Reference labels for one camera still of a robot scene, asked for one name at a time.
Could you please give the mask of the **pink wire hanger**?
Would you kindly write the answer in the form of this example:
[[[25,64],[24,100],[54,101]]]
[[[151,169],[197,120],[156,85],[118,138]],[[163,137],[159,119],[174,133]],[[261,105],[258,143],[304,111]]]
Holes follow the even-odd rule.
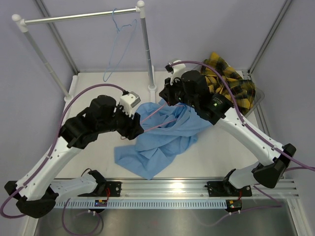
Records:
[[[146,133],[174,125],[186,110],[187,107],[182,104],[168,106],[167,103],[161,105],[150,102],[140,105],[137,112],[141,116],[140,124]]]

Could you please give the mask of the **light blue shirt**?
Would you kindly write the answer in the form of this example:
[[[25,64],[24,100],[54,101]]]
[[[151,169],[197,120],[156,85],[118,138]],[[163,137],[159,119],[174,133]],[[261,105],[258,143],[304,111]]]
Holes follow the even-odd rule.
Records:
[[[115,163],[147,180],[168,167],[197,142],[200,132],[211,126],[193,108],[185,106],[187,110],[174,125],[144,132],[133,145],[116,147]]]

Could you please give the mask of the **yellow plaid shirt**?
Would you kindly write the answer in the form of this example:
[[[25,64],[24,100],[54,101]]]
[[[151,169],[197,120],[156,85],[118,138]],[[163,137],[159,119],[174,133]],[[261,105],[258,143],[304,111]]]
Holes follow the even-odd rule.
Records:
[[[204,60],[204,63],[214,68],[222,76],[229,85],[240,112],[246,115],[253,107],[256,93],[255,84],[250,80],[243,79],[233,67],[229,66],[229,64],[215,52],[212,52],[210,57]],[[228,100],[232,100],[221,79],[212,70],[202,66],[200,73],[205,76],[210,92],[222,94]]]

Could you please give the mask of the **light blue wire hanger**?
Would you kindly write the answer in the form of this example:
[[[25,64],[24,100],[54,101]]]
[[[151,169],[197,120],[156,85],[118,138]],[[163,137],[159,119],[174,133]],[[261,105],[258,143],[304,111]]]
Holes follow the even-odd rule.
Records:
[[[103,73],[103,81],[108,82],[109,78],[119,68],[121,62],[129,49],[130,43],[135,35],[137,28],[137,19],[125,25],[119,25],[115,19],[117,9],[114,8],[112,13],[112,21],[116,28],[116,36],[113,41],[109,62]]]

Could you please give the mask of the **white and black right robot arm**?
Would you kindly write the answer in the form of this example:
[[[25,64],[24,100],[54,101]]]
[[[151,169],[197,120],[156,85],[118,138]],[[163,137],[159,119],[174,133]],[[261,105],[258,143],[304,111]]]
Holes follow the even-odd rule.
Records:
[[[274,188],[290,165],[295,146],[276,142],[252,126],[224,95],[210,92],[205,77],[198,71],[166,78],[159,95],[168,105],[183,103],[193,108],[199,117],[231,134],[257,158],[253,165],[232,169],[222,181],[207,182],[209,195],[246,196],[245,189],[255,184]]]

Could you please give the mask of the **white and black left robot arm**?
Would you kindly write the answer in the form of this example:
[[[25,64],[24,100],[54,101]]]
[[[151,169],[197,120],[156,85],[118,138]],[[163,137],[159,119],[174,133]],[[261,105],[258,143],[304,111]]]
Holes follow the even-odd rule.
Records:
[[[48,152],[20,180],[5,185],[7,193],[17,200],[23,216],[41,218],[57,203],[76,196],[98,197],[106,194],[108,184],[103,175],[92,170],[65,182],[53,182],[64,166],[102,133],[118,132],[133,140],[144,132],[140,115],[133,108],[140,97],[128,92],[116,101],[100,95],[77,116],[69,118],[60,128]]]

